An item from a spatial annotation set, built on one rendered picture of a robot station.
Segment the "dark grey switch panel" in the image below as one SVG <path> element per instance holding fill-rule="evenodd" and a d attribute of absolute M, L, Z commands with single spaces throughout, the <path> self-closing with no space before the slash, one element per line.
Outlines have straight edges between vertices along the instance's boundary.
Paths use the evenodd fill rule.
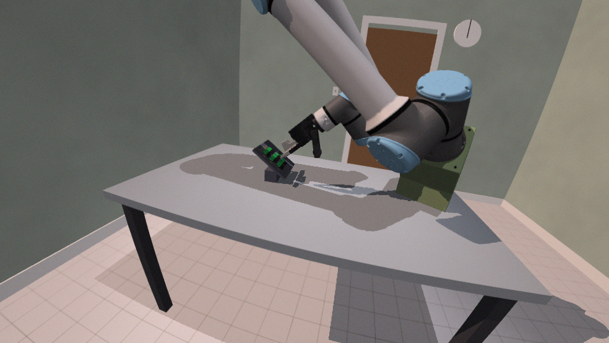
<path fill-rule="evenodd" d="M 280 177 L 285 180 L 295 165 L 288 157 L 280 158 L 283 153 L 270 140 L 263 142 L 252 151 L 268 165 L 265 169 L 264 181 L 276 183 Z"/>

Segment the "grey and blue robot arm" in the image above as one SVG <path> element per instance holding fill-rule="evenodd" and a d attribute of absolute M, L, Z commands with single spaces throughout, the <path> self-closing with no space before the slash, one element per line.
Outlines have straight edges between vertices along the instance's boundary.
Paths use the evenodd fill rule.
<path fill-rule="evenodd" d="M 342 123 L 383 166 L 408 173 L 425 159 L 464 150 L 472 81 L 440 70 L 420 77 L 415 98 L 398 96 L 380 75 L 343 0 L 251 0 L 270 12 L 342 91 L 314 113 L 326 132 Z M 462 145 L 461 145 L 462 142 Z"/>

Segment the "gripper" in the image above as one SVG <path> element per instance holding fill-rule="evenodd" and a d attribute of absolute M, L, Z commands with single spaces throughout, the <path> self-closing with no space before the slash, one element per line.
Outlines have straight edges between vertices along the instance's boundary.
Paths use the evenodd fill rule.
<path fill-rule="evenodd" d="M 316 126 L 313 127 L 313 125 Z M 288 132 L 291 135 L 293 141 L 284 140 L 282 142 L 282 147 L 285 153 L 280 156 L 280 158 L 287 157 L 288 155 L 292 154 L 294 151 L 296 151 L 300 147 L 303 147 L 305 144 L 311 141 L 311 131 L 313 130 L 320 130 L 320 132 L 325 131 L 317 123 L 315 116 L 313 114 L 310 114 L 307 118 L 305 118 L 302 122 L 297 124 L 293 129 Z"/>

